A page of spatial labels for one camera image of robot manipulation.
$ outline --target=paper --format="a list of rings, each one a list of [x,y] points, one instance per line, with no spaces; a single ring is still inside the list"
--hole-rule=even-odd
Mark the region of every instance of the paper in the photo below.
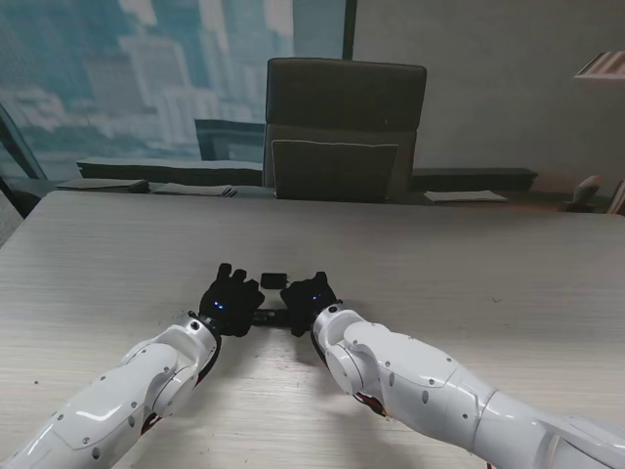
[[[182,184],[169,183],[161,186],[156,191],[154,191],[154,193],[230,197],[231,195],[234,195],[236,191],[232,189],[232,186],[184,186]]]
[[[440,202],[505,202],[506,197],[491,191],[473,192],[431,192],[425,196],[434,203]]]
[[[64,183],[58,183],[56,187],[58,189],[76,189],[76,190],[88,190],[88,189],[113,189],[113,188],[130,188],[137,184],[146,183],[143,179],[74,179],[72,181],[65,181]]]

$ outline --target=wall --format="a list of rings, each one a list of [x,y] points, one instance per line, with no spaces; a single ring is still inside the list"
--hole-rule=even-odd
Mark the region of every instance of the wall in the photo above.
[[[534,190],[625,179],[625,81],[572,79],[625,50],[622,0],[358,0],[354,59],[429,72],[418,167],[526,167]]]

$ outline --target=light wood grain tabletop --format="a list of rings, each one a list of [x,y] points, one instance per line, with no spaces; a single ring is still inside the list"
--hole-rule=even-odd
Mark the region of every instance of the light wood grain tabletop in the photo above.
[[[222,262],[324,270],[367,319],[518,398],[625,426],[624,239],[607,215],[54,192],[0,249],[0,460],[196,309]],[[116,467],[485,464],[343,395],[308,339],[253,328]]]

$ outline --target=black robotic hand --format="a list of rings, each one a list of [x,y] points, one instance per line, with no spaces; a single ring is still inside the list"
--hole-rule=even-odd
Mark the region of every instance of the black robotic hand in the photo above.
[[[289,310],[291,333],[302,337],[311,330],[314,319],[328,306],[340,303],[328,284],[325,272],[317,272],[313,278],[294,281],[280,292]]]
[[[265,301],[265,295],[258,289],[255,280],[245,281],[247,273],[222,264],[217,279],[199,303],[199,318],[211,320],[222,335],[243,337],[252,326],[254,312]]]

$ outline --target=glass window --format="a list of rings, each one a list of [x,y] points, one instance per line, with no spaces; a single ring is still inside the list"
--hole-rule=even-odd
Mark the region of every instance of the glass window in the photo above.
[[[267,60],[340,58],[344,15],[345,0],[0,0],[0,103],[52,182],[92,157],[261,163]]]

